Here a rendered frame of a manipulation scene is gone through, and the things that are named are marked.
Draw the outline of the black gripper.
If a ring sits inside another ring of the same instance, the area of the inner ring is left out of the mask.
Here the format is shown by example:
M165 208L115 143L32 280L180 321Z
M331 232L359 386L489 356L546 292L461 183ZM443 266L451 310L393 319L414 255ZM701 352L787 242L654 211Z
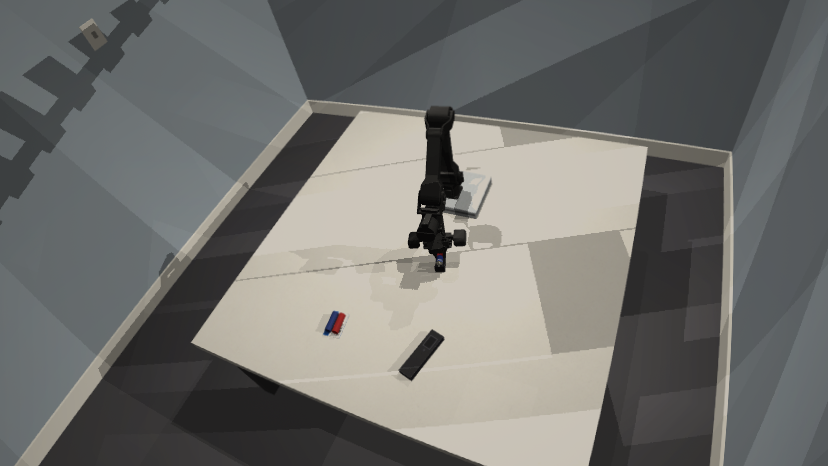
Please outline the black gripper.
M445 233L444 220L443 220L443 223L441 225L439 225L439 227L438 227L437 233L442 232L442 231L443 231L445 237L449 238L449 248L452 247L452 240L453 240L453 243L456 247L466 246L466 238L467 238L466 230L464 230L464 229L454 230L454 234L452 234L451 232ZM417 237L416 232L410 232L409 233L408 247L410 249L419 248L420 247L420 242L423 242L423 241L421 241ZM427 248L427 242L423 242L423 249L428 249ZM444 250L444 252L443 252L443 259L445 258L446 251L447 250Z

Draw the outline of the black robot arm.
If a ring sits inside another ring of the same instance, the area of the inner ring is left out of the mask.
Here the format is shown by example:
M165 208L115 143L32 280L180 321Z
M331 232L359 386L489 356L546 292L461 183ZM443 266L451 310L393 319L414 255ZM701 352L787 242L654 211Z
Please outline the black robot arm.
M418 193L417 214L422 219L417 229L417 237L427 242L429 253L441 254L449 248L449 238L438 227L443 223L446 197L458 199L464 182L463 171L453 160L450 130L455 121L455 111L451 107L434 107L427 109L426 126L426 173ZM425 208L421 207L426 205Z

